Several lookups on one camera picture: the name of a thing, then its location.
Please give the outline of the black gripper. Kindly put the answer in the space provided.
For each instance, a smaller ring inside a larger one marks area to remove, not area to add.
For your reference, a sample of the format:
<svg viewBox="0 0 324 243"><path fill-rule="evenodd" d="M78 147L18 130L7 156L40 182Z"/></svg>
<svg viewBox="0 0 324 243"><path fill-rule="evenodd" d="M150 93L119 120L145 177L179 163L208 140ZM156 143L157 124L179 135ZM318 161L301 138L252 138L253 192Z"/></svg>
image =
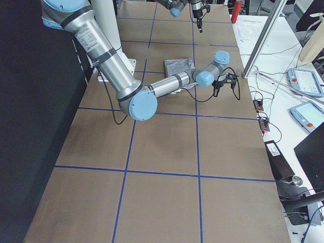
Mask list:
<svg viewBox="0 0 324 243"><path fill-rule="evenodd" d="M224 86L224 84L227 82L226 79L227 75L221 75L219 76L213 83L213 97L218 97L220 89Z"/></svg>
<svg viewBox="0 0 324 243"><path fill-rule="evenodd" d="M191 2L191 10L192 15L195 19L195 23L197 24L197 27L199 29L199 32L203 32L203 9L205 8L205 5L202 2Z"/></svg>

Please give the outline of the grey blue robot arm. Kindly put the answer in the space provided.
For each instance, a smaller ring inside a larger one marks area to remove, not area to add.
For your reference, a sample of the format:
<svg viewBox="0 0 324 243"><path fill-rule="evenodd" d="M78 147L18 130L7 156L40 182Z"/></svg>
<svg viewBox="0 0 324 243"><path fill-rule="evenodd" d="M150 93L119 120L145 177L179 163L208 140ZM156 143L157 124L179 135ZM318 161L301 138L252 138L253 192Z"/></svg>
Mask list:
<svg viewBox="0 0 324 243"><path fill-rule="evenodd" d="M134 79L131 64L120 49L115 8L112 1L42 1L45 26L72 33L116 91L123 113L134 120L148 120L156 112L157 98L183 86L197 83L210 86L226 75L230 62L226 51L214 54L203 70L187 69L148 86Z"/></svg>
<svg viewBox="0 0 324 243"><path fill-rule="evenodd" d="M182 10L189 4L189 17L192 23L196 23L199 32L203 32L203 17L209 13L211 6L199 0L156 0L156 2L169 10L170 14L177 18Z"/></svg>

